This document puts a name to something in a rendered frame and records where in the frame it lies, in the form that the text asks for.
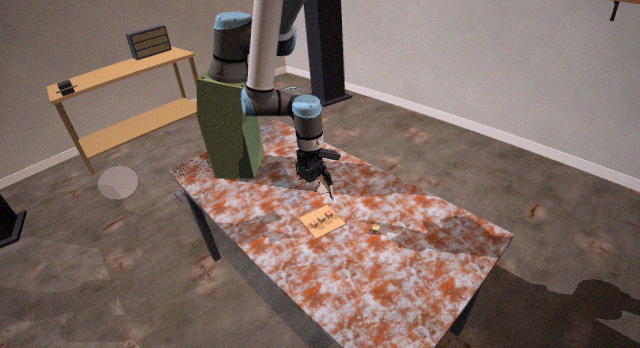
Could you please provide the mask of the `tan flat mat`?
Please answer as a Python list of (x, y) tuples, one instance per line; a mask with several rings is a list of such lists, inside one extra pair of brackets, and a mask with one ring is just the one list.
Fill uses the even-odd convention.
[[(317, 220), (317, 216), (321, 213), (325, 216), (325, 211), (328, 209), (332, 210), (326, 205), (299, 218), (316, 239), (346, 224), (333, 210), (333, 216), (331, 218), (326, 217), (326, 221), (320, 223)], [(318, 221), (319, 226), (316, 228), (310, 226), (310, 221), (313, 219)]]

